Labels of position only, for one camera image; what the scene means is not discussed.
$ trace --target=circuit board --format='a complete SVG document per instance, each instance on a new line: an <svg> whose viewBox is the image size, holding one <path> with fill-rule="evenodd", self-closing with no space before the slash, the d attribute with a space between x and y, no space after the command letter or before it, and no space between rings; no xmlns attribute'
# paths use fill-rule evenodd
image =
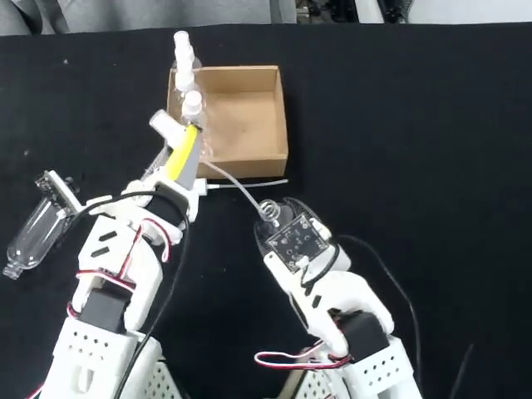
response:
<svg viewBox="0 0 532 399"><path fill-rule="evenodd" d="M298 270L296 262L303 256L307 256L312 262L328 247L304 214L283 227L267 243L292 273Z"/></svg>

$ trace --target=brown cardboard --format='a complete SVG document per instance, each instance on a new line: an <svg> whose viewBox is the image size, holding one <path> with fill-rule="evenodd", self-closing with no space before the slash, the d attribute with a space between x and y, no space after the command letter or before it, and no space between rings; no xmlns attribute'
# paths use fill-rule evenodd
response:
<svg viewBox="0 0 532 399"><path fill-rule="evenodd" d="M180 118L170 71L168 113ZM276 66L215 66L196 77L205 92L209 160L235 177L282 176L288 158L283 87ZM199 177L219 178L205 165Z"/></svg>

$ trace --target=black cable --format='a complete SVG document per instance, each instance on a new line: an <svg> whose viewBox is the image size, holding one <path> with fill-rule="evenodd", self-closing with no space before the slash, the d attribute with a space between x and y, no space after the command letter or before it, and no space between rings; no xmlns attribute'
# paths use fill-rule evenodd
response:
<svg viewBox="0 0 532 399"><path fill-rule="evenodd" d="M352 235L340 235L340 239L350 239L353 243L363 247L367 251L369 251L373 257L377 260L379 265L381 266L382 270L386 273L388 278L392 281L392 283L396 286L397 291L401 294L401 296L404 298L406 303L408 303L408 307L410 309L410 313L412 316L412 324L414 326L414 339L416 342L416 382L419 387L419 390L421 391L421 333L419 328L419 321L417 320L416 311L414 310L414 306L412 305L411 300L408 298L408 295L406 294L405 290L402 289L402 286L399 284L399 282L396 280L395 277L393 277L393 274L390 272L386 264L381 258L381 255L366 241L363 239L359 239L357 237L354 237Z"/></svg>
<svg viewBox="0 0 532 399"><path fill-rule="evenodd" d="M458 390L460 389L460 385L462 383L462 380L464 379L464 374L466 373L467 363L469 362L469 358L471 357L471 353L473 352L474 347L475 347L475 344L472 343L467 348L467 351L465 351L464 358L462 359L462 363L460 364L460 368L458 369L458 374L456 374L455 383L452 386L449 399L455 399L456 393L458 393Z"/></svg>
<svg viewBox="0 0 532 399"><path fill-rule="evenodd" d="M125 194L122 194L122 195L117 195L116 197L113 197L112 199L106 199L106 200L104 200L102 202L97 202L95 204L91 204L91 205L87 206L84 210L82 210L80 213L78 213L74 217L74 220L71 222L71 225L70 225L70 228L69 228L69 230L71 230L73 227L75 227L79 223L79 221L83 217L87 216L89 214L89 212L91 212L95 208L98 208L99 206L106 205L106 204L112 204L112 203L114 203L116 201L125 200L127 198L138 197L138 196L159 197L159 198L162 198L163 200L165 200L166 202L168 202L169 204L171 204L172 206L174 206L175 210L177 211L177 213L180 215L180 217L183 219L183 222L185 223L185 229L183 230L183 249L182 249L182 252L181 252L180 264L178 265L178 268L175 271L174 279L172 280L172 284L170 285L170 289L169 289L168 293L166 294L166 299L163 302L162 306L160 307L159 312L155 316L155 318L153 320L153 323L151 324L150 328L146 331L146 334L145 334L144 338L142 339L142 341L140 342L140 345L136 348L135 352L133 353L133 357L131 358L126 370L124 371L124 375L122 376L120 384L118 385L118 387L116 389L116 393L114 395L114 399L120 399L120 396L121 396L122 392L124 391L124 387L126 386L127 379L129 378L129 375L131 374L131 370L133 370L133 367L135 366L136 361L138 360L140 354L142 353L142 350L144 349L144 347L146 346L146 344L150 340L150 337L151 337L152 333L154 332L157 323L159 322L162 314L165 312L166 308L168 307L168 304L170 303L172 295L173 295L173 293L175 291L175 287L177 286L177 283L179 281L179 278L180 278L180 275L181 275L181 271L183 270L183 264L185 263L186 255L188 253L188 247L189 247L189 242L190 242L190 232L189 232L189 230L190 230L190 222L189 222L189 219L186 217L186 215L183 214L183 212L181 212L180 208L174 202L174 199L170 195L166 194L165 192L161 192L161 191L134 191L134 192L125 193Z"/></svg>
<svg viewBox="0 0 532 399"><path fill-rule="evenodd" d="M325 265L325 267L318 273L316 276L311 278L310 280L303 282L305 279L305 276L307 275L308 267L303 271L303 274L301 275L301 287L303 288L309 288L312 287L317 281L321 280L323 276L327 273L329 273L329 270L334 266L338 259L338 255L340 254L340 247L338 247L336 244L333 244L334 246L334 254L332 255L331 260Z"/></svg>

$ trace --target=perforated white panel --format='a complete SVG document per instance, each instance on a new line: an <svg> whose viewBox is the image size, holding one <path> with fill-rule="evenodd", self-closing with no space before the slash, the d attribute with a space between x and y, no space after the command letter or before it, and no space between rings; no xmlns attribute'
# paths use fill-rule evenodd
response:
<svg viewBox="0 0 532 399"><path fill-rule="evenodd" d="M144 389L145 399L182 399L174 379L163 362L157 362Z"/></svg>
<svg viewBox="0 0 532 399"><path fill-rule="evenodd" d="M413 369L399 338L390 346L345 368L348 381L359 397L370 397L411 379Z"/></svg>
<svg viewBox="0 0 532 399"><path fill-rule="evenodd" d="M333 397L331 388L325 372L305 372L294 399L329 399Z"/></svg>
<svg viewBox="0 0 532 399"><path fill-rule="evenodd" d="M135 350L136 340L67 318L53 356L108 374L121 375Z"/></svg>

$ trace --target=clear plastic tube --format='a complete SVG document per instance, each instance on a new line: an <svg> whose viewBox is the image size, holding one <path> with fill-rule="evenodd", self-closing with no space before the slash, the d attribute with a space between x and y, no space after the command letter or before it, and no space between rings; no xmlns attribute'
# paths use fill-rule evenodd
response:
<svg viewBox="0 0 532 399"><path fill-rule="evenodd" d="M242 191L242 194L244 194L249 202L251 203L252 206L255 207L255 209L257 210L257 212L259 212L259 214L263 215L263 209L260 207L259 203L255 200L255 198L253 198L253 196L249 193L249 191L246 190L246 188L238 181L236 180L233 175L231 175L229 172L219 168L218 166L214 165L214 164L211 164L210 162L208 162L207 160L202 160L202 162L207 165L210 169L212 170L215 170L217 171L218 173L220 173L222 176L226 177L228 180L231 180L233 182L234 185L237 186L238 189L240 189L240 191Z"/></svg>
<svg viewBox="0 0 532 399"><path fill-rule="evenodd" d="M286 185L288 183L288 179L282 179L282 180L274 180L274 181L264 181L263 183L249 183L246 185L242 185L243 187L247 189L253 189L256 187L269 187L272 185ZM236 185L207 185L207 188L209 190L214 189L238 189Z"/></svg>

